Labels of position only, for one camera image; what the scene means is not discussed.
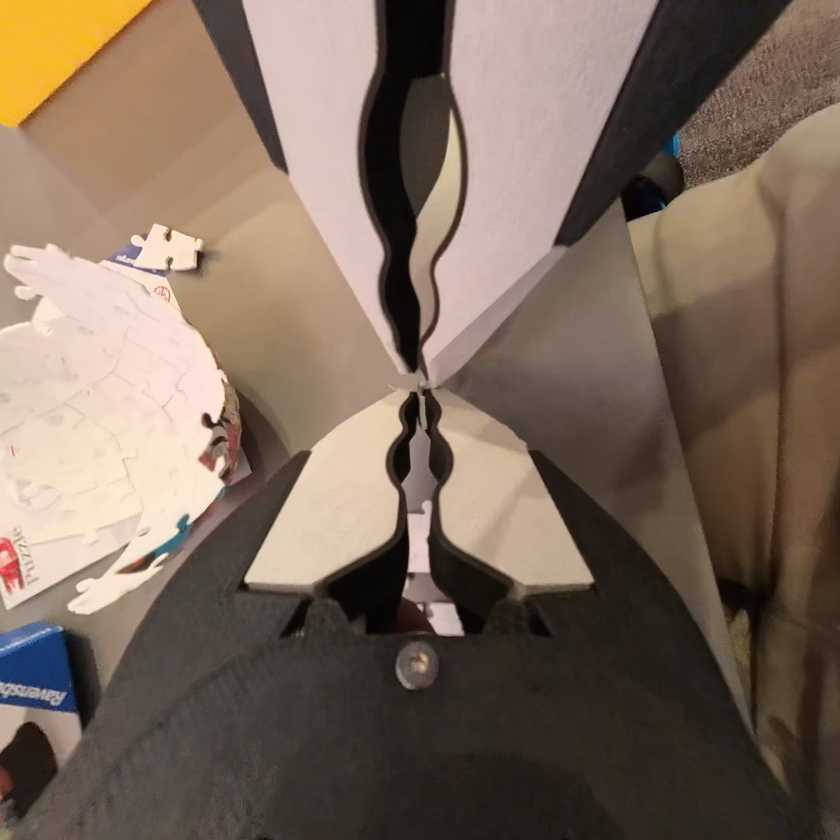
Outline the yellow box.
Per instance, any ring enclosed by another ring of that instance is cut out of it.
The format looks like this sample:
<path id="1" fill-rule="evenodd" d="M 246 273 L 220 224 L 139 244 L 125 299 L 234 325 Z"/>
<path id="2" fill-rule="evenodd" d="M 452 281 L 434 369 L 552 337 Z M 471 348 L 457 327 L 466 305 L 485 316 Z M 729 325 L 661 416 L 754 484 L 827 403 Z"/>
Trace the yellow box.
<path id="1" fill-rule="evenodd" d="M 23 123 L 149 4 L 2 1 L 2 126 Z"/>

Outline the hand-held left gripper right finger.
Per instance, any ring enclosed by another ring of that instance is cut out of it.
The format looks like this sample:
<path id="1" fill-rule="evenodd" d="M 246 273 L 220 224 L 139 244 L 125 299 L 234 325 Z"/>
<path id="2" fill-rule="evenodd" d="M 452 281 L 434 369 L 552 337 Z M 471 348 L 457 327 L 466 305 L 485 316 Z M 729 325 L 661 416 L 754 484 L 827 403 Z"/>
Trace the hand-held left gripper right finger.
<path id="1" fill-rule="evenodd" d="M 431 575 L 465 634 L 494 610 L 596 592 L 595 577 L 527 443 L 456 394 L 434 390 Z"/>

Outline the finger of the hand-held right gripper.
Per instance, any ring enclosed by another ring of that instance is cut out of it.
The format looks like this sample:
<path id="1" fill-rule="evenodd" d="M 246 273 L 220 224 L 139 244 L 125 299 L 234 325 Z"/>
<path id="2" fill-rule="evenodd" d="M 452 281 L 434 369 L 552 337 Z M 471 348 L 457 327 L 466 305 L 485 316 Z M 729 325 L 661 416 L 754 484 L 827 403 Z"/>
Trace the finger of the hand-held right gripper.
<path id="1" fill-rule="evenodd" d="M 385 245 L 362 176 L 364 106 L 379 58 L 376 2 L 245 1 L 290 183 L 400 374 L 385 313 Z"/>
<path id="2" fill-rule="evenodd" d="M 434 268 L 430 385 L 459 371 L 563 255 L 555 239 L 656 6 L 455 2 L 448 79 L 465 188 Z"/>

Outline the blue puzzle box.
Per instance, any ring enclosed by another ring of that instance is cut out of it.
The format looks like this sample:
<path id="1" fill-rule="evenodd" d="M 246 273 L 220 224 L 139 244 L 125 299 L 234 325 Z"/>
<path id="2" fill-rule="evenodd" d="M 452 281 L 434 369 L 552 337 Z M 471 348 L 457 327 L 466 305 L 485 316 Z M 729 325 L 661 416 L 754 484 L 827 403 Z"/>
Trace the blue puzzle box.
<path id="1" fill-rule="evenodd" d="M 1 635 L 1 838 L 14 838 L 77 751 L 99 699 L 81 638 L 36 621 Z"/>

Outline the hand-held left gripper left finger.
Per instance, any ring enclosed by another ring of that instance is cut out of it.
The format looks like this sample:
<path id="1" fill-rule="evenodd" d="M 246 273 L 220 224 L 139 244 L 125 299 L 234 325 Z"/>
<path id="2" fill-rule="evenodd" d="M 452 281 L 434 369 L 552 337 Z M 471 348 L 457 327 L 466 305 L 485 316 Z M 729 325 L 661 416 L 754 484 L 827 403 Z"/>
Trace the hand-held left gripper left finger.
<path id="1" fill-rule="evenodd" d="M 257 594 L 330 599 L 369 634 L 392 634 L 410 539 L 403 481 L 418 419 L 415 391 L 392 391 L 309 451 L 243 580 Z"/>

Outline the blue object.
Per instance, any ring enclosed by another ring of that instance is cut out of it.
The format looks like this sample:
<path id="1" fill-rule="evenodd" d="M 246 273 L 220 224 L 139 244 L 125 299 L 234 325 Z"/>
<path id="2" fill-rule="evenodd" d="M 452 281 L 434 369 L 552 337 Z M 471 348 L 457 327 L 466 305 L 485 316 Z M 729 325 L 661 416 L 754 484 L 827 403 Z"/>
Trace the blue object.
<path id="1" fill-rule="evenodd" d="M 679 159 L 676 133 L 645 168 L 622 191 L 623 212 L 628 223 L 667 207 L 685 189 L 685 172 Z"/>

